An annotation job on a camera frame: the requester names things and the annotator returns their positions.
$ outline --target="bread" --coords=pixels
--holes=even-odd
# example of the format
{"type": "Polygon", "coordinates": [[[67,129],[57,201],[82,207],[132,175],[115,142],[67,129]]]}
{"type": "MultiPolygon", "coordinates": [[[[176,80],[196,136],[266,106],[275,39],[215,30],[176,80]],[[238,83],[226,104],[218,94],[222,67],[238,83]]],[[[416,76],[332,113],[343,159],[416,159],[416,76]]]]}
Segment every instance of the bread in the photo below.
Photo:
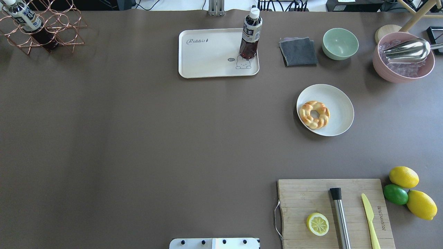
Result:
{"type": "Polygon", "coordinates": [[[312,100],[306,102],[299,111],[302,122],[311,129],[320,129],[325,127],[329,122],[329,109],[321,102],[312,100]],[[313,118],[311,111],[317,111],[319,118],[313,118]]]}

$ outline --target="pink bowl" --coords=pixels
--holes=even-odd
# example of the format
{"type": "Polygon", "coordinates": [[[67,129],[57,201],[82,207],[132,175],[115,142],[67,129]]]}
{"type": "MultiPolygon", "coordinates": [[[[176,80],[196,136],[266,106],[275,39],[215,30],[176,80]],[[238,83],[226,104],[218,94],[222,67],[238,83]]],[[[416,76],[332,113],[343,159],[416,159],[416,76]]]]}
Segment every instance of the pink bowl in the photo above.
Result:
{"type": "Polygon", "coordinates": [[[385,63],[381,60],[380,54],[379,54],[379,47],[381,44],[390,43],[393,40],[400,40],[401,42],[409,41],[413,38],[417,38],[415,35],[411,35],[409,33],[405,32],[394,32],[387,34],[383,36],[383,38],[380,39],[380,41],[377,44],[377,47],[375,48],[374,55],[372,57],[372,64],[374,65],[375,71],[380,75],[383,79],[394,82],[394,83],[407,83],[414,81],[416,79],[420,79],[425,77],[426,75],[430,74],[432,72],[432,69],[434,69],[435,65],[435,57],[434,53],[431,52],[425,59],[425,65],[420,67],[418,69],[418,77],[411,78],[406,77],[400,74],[395,73],[391,69],[388,68],[388,66],[385,65],[385,63]]]}

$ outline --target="plastic bottle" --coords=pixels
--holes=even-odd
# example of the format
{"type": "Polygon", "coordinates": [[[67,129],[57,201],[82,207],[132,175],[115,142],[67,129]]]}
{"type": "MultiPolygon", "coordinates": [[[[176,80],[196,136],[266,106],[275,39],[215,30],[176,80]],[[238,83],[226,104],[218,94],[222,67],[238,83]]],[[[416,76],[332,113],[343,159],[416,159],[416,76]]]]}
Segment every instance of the plastic bottle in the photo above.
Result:
{"type": "Polygon", "coordinates": [[[243,25],[240,44],[240,55],[243,58],[251,59],[257,54],[262,23],[263,20],[260,17],[260,10],[253,5],[249,15],[245,17],[245,24],[243,25]]]}
{"type": "Polygon", "coordinates": [[[34,38],[42,47],[53,50],[58,46],[55,35],[49,33],[44,23],[22,0],[2,0],[3,10],[11,15],[23,31],[34,38]]]}

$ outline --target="wooden stand leg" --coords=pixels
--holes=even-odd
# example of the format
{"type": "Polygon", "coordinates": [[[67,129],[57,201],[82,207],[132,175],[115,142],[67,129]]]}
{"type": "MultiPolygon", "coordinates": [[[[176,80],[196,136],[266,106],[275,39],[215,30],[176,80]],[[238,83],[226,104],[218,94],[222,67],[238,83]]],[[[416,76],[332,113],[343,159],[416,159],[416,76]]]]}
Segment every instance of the wooden stand leg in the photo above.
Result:
{"type": "Polygon", "coordinates": [[[400,32],[408,32],[434,5],[435,1],[429,0],[417,13],[400,29],[400,32]]]}

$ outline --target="bottle label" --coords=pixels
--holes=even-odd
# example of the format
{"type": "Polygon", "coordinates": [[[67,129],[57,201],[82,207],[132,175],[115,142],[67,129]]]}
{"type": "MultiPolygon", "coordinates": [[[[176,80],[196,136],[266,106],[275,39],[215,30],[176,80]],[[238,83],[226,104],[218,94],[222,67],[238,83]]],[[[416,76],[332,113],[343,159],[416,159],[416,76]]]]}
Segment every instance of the bottle label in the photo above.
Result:
{"type": "Polygon", "coordinates": [[[36,31],[42,25],[42,20],[28,6],[17,13],[8,12],[8,14],[28,32],[36,31]]]}
{"type": "Polygon", "coordinates": [[[254,43],[260,38],[260,31],[261,23],[257,26],[251,26],[245,21],[245,24],[243,24],[243,34],[241,37],[249,43],[254,43]]]}

